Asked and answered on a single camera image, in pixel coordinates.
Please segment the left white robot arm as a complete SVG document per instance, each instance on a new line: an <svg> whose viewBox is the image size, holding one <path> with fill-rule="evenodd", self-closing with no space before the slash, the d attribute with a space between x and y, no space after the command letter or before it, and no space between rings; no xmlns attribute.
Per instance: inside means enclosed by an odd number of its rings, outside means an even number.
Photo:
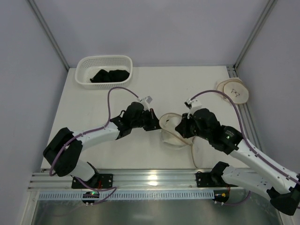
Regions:
<svg viewBox="0 0 300 225"><path fill-rule="evenodd" d="M79 159L81 152L104 142L124 138L134 128L143 128L144 131L160 129L154 110L133 102L100 128L80 132L72 132L67 127L60 129L43 152L51 166L50 175L70 175L84 187L99 187L101 175L91 163Z"/></svg>

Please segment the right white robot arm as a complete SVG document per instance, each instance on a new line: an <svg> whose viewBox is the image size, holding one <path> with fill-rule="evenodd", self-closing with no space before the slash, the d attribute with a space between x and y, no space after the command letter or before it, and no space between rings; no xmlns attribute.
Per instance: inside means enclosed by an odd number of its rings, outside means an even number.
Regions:
<svg viewBox="0 0 300 225"><path fill-rule="evenodd" d="M184 113L175 130L184 138L207 140L214 149L238 159L255 171L251 174L218 162L210 172L215 184L243 187L269 200L274 208L289 216L299 208L300 176L264 155L237 129L221 125L208 109Z"/></svg>

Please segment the white mesh laundry bag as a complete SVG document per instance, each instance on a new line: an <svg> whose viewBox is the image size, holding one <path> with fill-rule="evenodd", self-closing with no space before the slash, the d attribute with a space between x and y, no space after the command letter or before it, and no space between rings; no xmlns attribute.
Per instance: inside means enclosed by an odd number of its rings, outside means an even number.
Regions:
<svg viewBox="0 0 300 225"><path fill-rule="evenodd" d="M195 137L183 138L177 131L175 127L181 122L182 116L177 113L166 113L162 115L159 119L159 125L161 127L161 141L164 144L170 146L170 148L175 150L180 150L186 146L190 147L192 162L195 168L199 168L195 160Z"/></svg>

